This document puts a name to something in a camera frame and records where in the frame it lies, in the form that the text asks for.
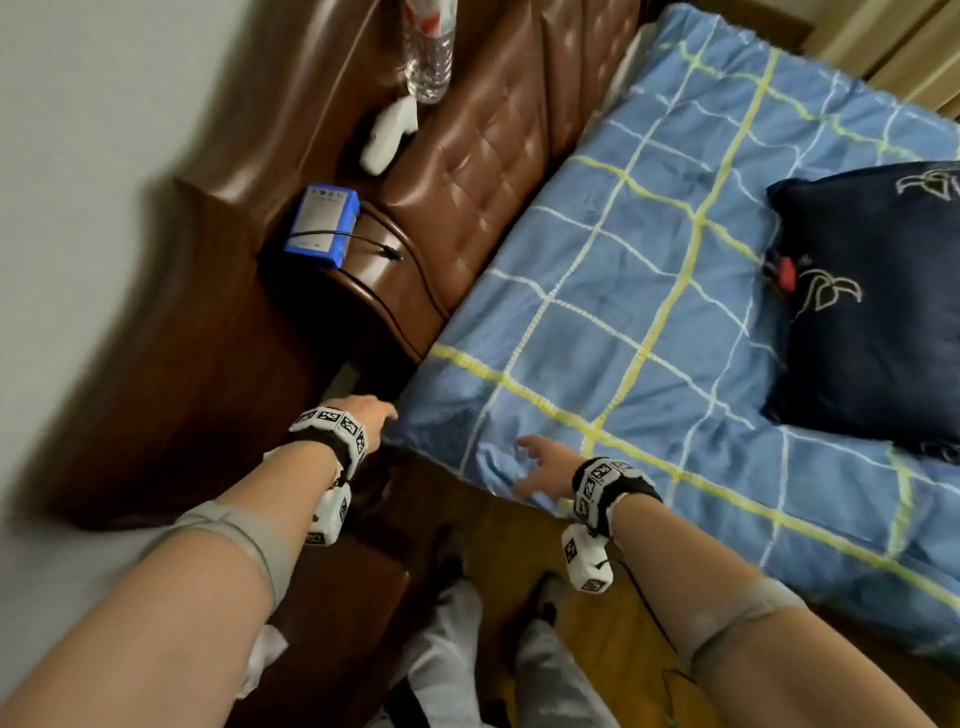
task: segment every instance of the pillow pattern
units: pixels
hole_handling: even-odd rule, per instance
[[[767,189],[792,292],[775,422],[960,454],[960,163]]]

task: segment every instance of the black shoe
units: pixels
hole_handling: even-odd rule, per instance
[[[540,577],[534,587],[534,619],[542,619],[551,627],[557,624],[557,616],[566,601],[566,582],[553,571]]]
[[[429,581],[439,593],[467,578],[467,547],[460,531],[449,523],[437,529],[430,556]]]

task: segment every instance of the white wall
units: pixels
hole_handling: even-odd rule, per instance
[[[842,0],[832,0],[832,2],[830,0],[756,0],[756,2],[816,24],[835,3]]]
[[[251,0],[0,2],[0,521],[124,310]],[[0,530],[0,700],[146,536]]]

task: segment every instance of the hand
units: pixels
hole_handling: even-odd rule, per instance
[[[529,497],[539,492],[554,500],[573,498],[573,476],[587,462],[583,455],[539,435],[524,435],[516,443],[539,467],[514,485],[515,496]]]
[[[367,454],[376,452],[380,447],[380,431],[387,419],[395,420],[396,408],[386,401],[380,401],[373,395],[350,395],[341,400],[321,402],[321,407],[333,407],[349,412],[353,419],[367,430]]]

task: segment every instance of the bed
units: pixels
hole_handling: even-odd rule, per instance
[[[767,573],[957,669],[960,470],[765,420],[787,322],[758,275],[779,225],[767,185],[955,158],[952,122],[671,6],[619,105],[457,308],[390,437],[502,497],[530,468],[520,434],[626,457]]]

